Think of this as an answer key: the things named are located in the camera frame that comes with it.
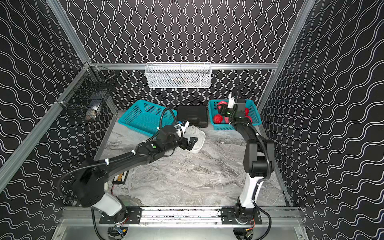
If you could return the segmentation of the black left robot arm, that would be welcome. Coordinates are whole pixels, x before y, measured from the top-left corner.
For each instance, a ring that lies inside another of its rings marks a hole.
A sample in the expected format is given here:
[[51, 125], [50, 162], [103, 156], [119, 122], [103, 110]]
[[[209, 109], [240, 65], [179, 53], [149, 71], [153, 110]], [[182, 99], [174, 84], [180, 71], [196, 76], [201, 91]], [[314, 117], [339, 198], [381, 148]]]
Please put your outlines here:
[[105, 190], [104, 184], [118, 174], [168, 157], [168, 152], [176, 148], [191, 151], [199, 138], [186, 138], [185, 131], [186, 128], [180, 125], [166, 125], [131, 152], [81, 167], [72, 184], [77, 202], [109, 217], [122, 218], [126, 207], [118, 197]]

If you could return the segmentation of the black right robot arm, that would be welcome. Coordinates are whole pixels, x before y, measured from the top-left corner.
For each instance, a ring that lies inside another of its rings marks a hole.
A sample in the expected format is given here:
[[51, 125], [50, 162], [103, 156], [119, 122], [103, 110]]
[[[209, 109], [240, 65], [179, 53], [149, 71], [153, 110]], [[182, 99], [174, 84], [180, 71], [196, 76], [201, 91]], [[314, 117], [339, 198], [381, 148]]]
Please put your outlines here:
[[267, 140], [258, 133], [252, 118], [247, 114], [246, 101], [240, 100], [237, 104], [221, 101], [217, 108], [218, 113], [228, 119], [228, 124], [241, 134], [246, 142], [243, 166], [247, 178], [234, 207], [236, 220], [245, 224], [256, 219], [261, 212], [257, 205], [258, 194], [262, 184], [270, 179], [274, 168], [270, 160]]

